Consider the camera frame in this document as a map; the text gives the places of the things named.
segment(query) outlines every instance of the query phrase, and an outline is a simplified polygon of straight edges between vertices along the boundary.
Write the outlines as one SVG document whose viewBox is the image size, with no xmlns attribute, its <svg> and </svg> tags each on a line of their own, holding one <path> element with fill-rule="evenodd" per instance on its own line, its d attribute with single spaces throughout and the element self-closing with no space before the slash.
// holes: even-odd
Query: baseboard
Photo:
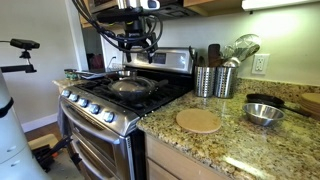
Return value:
<svg viewBox="0 0 320 180">
<path fill-rule="evenodd" d="M 58 114 L 52 114 L 40 119 L 33 120 L 31 122 L 21 124 L 23 132 L 32 131 L 34 129 L 46 126 L 48 124 L 54 123 L 57 121 Z"/>
</svg>

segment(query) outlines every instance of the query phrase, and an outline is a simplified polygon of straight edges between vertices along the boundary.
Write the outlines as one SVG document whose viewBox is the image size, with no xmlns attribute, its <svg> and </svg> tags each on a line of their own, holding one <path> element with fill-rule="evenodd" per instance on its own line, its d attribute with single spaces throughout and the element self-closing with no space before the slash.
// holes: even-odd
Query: black pan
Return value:
<svg viewBox="0 0 320 180">
<path fill-rule="evenodd" d="M 288 109 L 292 112 L 298 113 L 303 116 L 307 116 L 307 117 L 310 116 L 310 114 L 301 112 L 296 109 L 292 109 L 292 108 L 284 105 L 284 101 L 282 99 L 275 97 L 275 96 L 270 96 L 270 95 L 266 95 L 266 94 L 248 94 L 247 101 L 249 103 L 261 103 L 261 104 L 266 104 L 266 105 L 273 106 L 276 108 L 284 108 L 284 109 Z"/>
</svg>

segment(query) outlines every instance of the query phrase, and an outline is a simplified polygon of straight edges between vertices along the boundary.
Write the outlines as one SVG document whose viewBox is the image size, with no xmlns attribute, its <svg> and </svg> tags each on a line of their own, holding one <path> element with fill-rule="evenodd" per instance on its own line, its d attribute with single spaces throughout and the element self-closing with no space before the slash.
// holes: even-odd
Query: overhead light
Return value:
<svg viewBox="0 0 320 180">
<path fill-rule="evenodd" d="M 311 3 L 317 1 L 320 0 L 243 0 L 242 8 L 245 11 L 252 11 L 258 9 L 268 9 L 281 6 Z"/>
</svg>

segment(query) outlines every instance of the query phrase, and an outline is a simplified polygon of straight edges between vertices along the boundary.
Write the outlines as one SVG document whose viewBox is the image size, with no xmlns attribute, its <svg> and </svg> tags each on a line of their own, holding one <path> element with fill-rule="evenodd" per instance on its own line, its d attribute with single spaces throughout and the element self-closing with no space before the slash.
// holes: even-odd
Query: stove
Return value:
<svg viewBox="0 0 320 180">
<path fill-rule="evenodd" d="M 154 81 L 166 79 L 168 84 L 133 103 L 109 90 L 108 85 L 121 77 L 108 73 L 102 79 L 67 87 L 60 96 L 74 139 L 70 154 L 80 154 L 86 171 L 90 169 L 100 179 L 145 179 L 144 137 L 137 121 L 193 89 L 188 48 L 159 48 L 152 64 L 144 53 L 133 53 L 131 58 L 130 63 L 124 59 L 125 70 Z"/>
</svg>

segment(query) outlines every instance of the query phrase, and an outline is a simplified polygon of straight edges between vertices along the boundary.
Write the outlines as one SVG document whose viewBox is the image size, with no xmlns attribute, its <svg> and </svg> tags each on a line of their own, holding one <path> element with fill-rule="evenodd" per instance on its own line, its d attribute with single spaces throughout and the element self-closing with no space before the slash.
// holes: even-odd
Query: stainless steel bowl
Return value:
<svg viewBox="0 0 320 180">
<path fill-rule="evenodd" d="M 261 126 L 271 126 L 284 118 L 283 111 L 265 104 L 248 103 L 243 110 L 249 121 Z"/>
</svg>

